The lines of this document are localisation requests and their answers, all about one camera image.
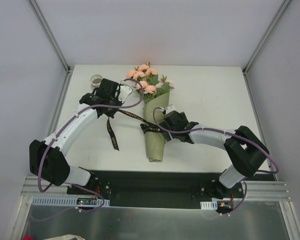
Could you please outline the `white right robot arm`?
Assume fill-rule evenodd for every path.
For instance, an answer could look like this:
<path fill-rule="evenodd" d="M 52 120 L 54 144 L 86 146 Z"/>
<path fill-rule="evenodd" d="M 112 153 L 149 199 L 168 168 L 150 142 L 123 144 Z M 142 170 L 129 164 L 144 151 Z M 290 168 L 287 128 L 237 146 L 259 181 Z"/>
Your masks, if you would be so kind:
<path fill-rule="evenodd" d="M 240 181 L 252 177 L 260 166 L 270 157 L 268 149 L 246 126 L 235 130 L 222 130 L 188 121 L 184 112 L 178 112 L 173 105 L 153 110 L 163 113 L 163 121 L 155 124 L 160 128 L 167 142 L 177 139 L 193 145 L 208 145 L 226 151 L 231 161 L 230 167 L 204 188 L 212 198 L 223 199 L 232 193 Z"/>

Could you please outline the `black ribbon with gold text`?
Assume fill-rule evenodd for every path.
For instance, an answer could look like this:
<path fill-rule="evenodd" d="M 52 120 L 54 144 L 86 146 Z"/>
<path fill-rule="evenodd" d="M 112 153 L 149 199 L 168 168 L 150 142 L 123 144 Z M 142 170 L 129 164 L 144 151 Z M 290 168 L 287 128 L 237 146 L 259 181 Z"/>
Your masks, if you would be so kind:
<path fill-rule="evenodd" d="M 147 133 L 147 132 L 152 132 L 152 133 L 163 133 L 164 132 L 161 128 L 156 126 L 154 123 L 151 123 L 151 122 L 145 120 L 144 118 L 142 118 L 142 117 L 140 117 L 140 116 L 138 116 L 138 115 L 136 115 L 132 112 L 129 112 L 129 111 L 126 111 L 126 110 L 121 110 L 121 109 L 119 109 L 118 112 L 126 115 L 127 117 L 130 117 L 130 118 L 133 118 L 135 120 L 141 121 L 142 123 L 140 124 L 140 128 L 141 128 L 141 130 L 144 134 Z M 110 137 L 113 148 L 115 150 L 119 151 L 120 149 L 119 149 L 118 141 L 117 141 L 115 132 L 114 132 L 112 126 L 111 126 L 110 118 L 107 119 L 106 129 L 107 129 L 107 132 L 109 134 L 109 137 Z"/>

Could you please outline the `green and orange wrapping paper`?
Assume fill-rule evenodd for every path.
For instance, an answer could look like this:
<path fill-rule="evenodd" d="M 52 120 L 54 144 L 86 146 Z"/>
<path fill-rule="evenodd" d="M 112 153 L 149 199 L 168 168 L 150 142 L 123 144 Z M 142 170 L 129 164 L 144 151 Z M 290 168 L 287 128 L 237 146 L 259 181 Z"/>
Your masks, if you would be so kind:
<path fill-rule="evenodd" d="M 146 121 L 154 124 L 154 128 L 158 128 L 154 121 L 153 112 L 156 107 L 165 108 L 169 105 L 170 93 L 162 94 L 152 100 L 147 100 L 143 107 L 143 117 Z M 145 132 L 145 148 L 146 157 L 149 162 L 162 162 L 165 149 L 165 138 L 160 132 Z"/>

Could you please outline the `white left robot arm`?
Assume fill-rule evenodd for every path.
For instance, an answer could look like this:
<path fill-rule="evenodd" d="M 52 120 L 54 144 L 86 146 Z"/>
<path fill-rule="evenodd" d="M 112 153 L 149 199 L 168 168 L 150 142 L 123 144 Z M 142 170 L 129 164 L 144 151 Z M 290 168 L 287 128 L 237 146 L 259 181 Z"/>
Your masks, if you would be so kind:
<path fill-rule="evenodd" d="M 132 89 L 109 79 L 102 79 L 99 87 L 86 93 L 66 124 L 44 140 L 34 140 L 29 146 L 29 169 L 36 176 L 55 186 L 64 183 L 78 185 L 80 191 L 89 195 L 95 191 L 92 174 L 80 167 L 70 166 L 66 155 L 82 132 L 102 115 L 113 118 L 116 108 L 91 107 L 95 105 L 122 106 Z"/>

